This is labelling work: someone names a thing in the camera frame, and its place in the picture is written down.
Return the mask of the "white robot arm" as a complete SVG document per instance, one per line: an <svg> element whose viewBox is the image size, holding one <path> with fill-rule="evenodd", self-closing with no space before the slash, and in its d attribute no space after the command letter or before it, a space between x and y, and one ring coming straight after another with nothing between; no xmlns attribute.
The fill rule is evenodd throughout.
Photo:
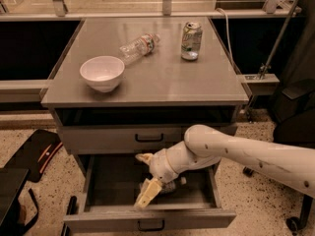
<svg viewBox="0 0 315 236"><path fill-rule="evenodd" d="M176 145L136 155L149 166L152 178L144 181L135 207L148 206L180 173L209 167L223 157L315 198L314 148L233 137L205 125L193 125Z"/></svg>

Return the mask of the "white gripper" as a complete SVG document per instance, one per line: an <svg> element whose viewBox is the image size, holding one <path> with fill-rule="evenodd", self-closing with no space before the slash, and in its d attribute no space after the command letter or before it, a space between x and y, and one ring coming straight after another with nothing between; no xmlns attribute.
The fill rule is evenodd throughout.
<svg viewBox="0 0 315 236"><path fill-rule="evenodd" d="M162 183L173 181L178 174L170 166L165 148L154 154L138 153L135 157L138 161L149 165L149 171L154 177L151 180L145 179L134 204L135 208L145 208L161 191Z"/></svg>

